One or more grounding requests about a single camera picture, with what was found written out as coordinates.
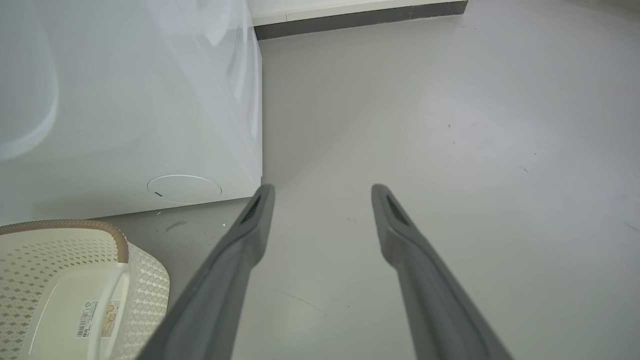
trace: perforated basket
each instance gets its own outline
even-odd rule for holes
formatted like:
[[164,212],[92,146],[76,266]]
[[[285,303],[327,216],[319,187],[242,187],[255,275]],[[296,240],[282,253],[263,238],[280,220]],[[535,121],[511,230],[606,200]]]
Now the perforated basket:
[[111,224],[0,227],[0,359],[134,359],[168,294],[162,264]]

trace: label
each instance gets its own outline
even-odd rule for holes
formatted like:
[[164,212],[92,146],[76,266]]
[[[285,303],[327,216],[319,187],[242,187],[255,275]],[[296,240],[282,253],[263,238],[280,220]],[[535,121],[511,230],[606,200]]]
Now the label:
[[[84,308],[80,314],[80,321],[78,321],[78,327],[76,329],[76,339],[86,339],[89,337],[93,320],[95,319],[95,308],[98,306],[97,301],[87,301],[84,303]],[[104,315],[104,321],[102,322],[102,338],[108,339],[111,337],[113,327],[116,323],[116,315],[120,308],[119,300],[112,300],[107,307],[107,312]]]

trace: wall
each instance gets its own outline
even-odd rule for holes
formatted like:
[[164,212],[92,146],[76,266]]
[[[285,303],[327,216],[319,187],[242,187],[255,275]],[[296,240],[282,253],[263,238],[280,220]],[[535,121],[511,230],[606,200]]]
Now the wall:
[[453,0],[248,0],[253,25],[313,19],[345,13],[449,3]]

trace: white washing machine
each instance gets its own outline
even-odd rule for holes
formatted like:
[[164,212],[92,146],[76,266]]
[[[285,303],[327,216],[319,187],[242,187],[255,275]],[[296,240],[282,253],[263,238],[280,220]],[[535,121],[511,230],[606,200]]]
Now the white washing machine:
[[245,0],[0,4],[0,225],[250,197],[262,58]]

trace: baseboard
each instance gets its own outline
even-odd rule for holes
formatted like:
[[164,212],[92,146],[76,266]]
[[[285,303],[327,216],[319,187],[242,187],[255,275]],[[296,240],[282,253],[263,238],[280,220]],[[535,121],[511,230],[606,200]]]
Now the baseboard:
[[315,33],[318,31],[355,28],[357,26],[381,24],[384,22],[460,15],[465,12],[466,7],[466,0],[450,3],[420,4],[364,12],[342,13],[332,16],[322,15],[311,19],[292,19],[275,24],[255,26],[254,29],[258,40],[266,40],[289,35]]

